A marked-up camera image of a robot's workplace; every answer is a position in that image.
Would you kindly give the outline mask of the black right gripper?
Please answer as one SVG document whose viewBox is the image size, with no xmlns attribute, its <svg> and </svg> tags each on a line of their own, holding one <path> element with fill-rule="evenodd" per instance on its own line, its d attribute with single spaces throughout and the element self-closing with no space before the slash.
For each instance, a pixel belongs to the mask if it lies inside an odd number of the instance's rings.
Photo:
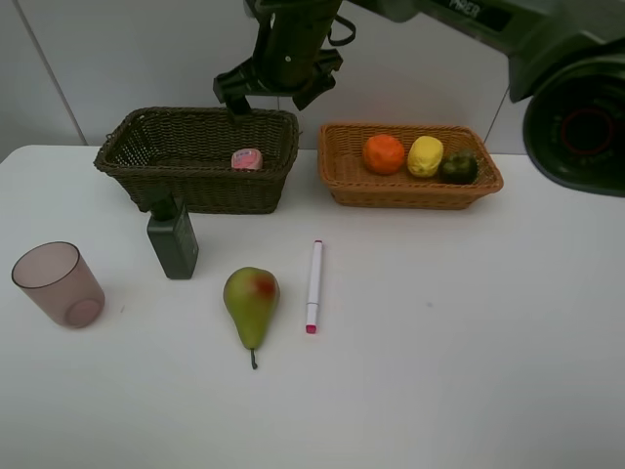
<svg viewBox="0 0 625 469">
<path fill-rule="evenodd" d="M 260 17 L 252 56 L 214 79 L 214 93 L 225 103 L 231 120 L 240 123 L 251 115 L 248 96 L 290 97 L 297 110 L 303 110 L 332 90 L 341 55 L 323 43 L 333 21 L 332 15 Z"/>
</svg>

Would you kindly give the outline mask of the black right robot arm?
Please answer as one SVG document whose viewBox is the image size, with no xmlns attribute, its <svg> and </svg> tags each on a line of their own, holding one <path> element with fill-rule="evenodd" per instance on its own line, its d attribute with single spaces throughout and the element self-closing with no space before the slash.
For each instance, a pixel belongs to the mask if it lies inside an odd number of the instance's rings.
<svg viewBox="0 0 625 469">
<path fill-rule="evenodd" d="M 624 5 L 593 1 L 365 1 L 394 22 L 426 15 L 502 53 L 509 96 L 527 101 L 523 140 L 534 166 L 576 191 L 624 193 Z M 251 96 L 307 107 L 342 65 L 331 28 L 336 1 L 249 1 L 259 25 L 252 56 L 219 74 L 219 102 L 241 116 Z"/>
</svg>

